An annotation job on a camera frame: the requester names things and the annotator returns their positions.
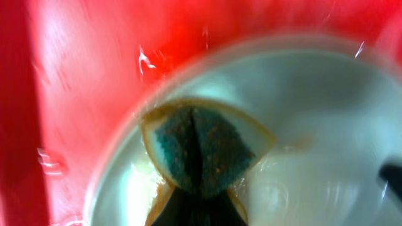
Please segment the green yellow sponge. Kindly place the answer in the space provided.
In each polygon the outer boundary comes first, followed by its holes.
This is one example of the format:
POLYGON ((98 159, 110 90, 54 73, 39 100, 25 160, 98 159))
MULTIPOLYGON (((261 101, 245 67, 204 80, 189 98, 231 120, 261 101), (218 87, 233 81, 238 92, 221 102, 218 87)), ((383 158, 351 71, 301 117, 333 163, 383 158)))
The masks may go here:
POLYGON ((247 225, 232 186, 276 138, 243 111, 207 99, 178 99, 141 117, 141 135, 166 187, 147 225, 247 225))

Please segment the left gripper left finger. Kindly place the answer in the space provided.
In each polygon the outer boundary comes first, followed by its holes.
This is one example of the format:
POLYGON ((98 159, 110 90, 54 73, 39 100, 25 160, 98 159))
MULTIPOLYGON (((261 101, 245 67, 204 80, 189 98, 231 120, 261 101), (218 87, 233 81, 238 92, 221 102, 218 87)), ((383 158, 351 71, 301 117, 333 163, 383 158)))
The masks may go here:
POLYGON ((248 147, 217 112, 180 108, 155 130, 176 183, 154 225, 245 225, 227 191, 248 167, 248 147))

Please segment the white plate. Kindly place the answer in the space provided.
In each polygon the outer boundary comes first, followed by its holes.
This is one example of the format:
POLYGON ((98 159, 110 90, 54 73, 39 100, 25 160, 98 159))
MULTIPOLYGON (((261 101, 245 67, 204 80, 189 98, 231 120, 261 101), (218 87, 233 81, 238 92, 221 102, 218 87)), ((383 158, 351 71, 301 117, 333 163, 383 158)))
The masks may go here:
POLYGON ((85 225, 144 225, 164 182, 140 115, 169 100, 236 107, 276 136, 234 187, 250 225, 400 225, 379 177, 401 165, 401 69, 363 43, 281 35, 236 43, 176 71, 123 120, 85 197, 85 225))

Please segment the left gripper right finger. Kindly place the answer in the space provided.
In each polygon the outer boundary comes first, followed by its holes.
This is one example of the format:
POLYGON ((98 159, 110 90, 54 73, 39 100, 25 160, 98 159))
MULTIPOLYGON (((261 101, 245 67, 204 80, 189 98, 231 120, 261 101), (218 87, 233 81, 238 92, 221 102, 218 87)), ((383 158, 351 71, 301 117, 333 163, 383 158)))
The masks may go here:
POLYGON ((393 190, 401 201, 401 165, 386 163, 379 170, 379 177, 393 190))

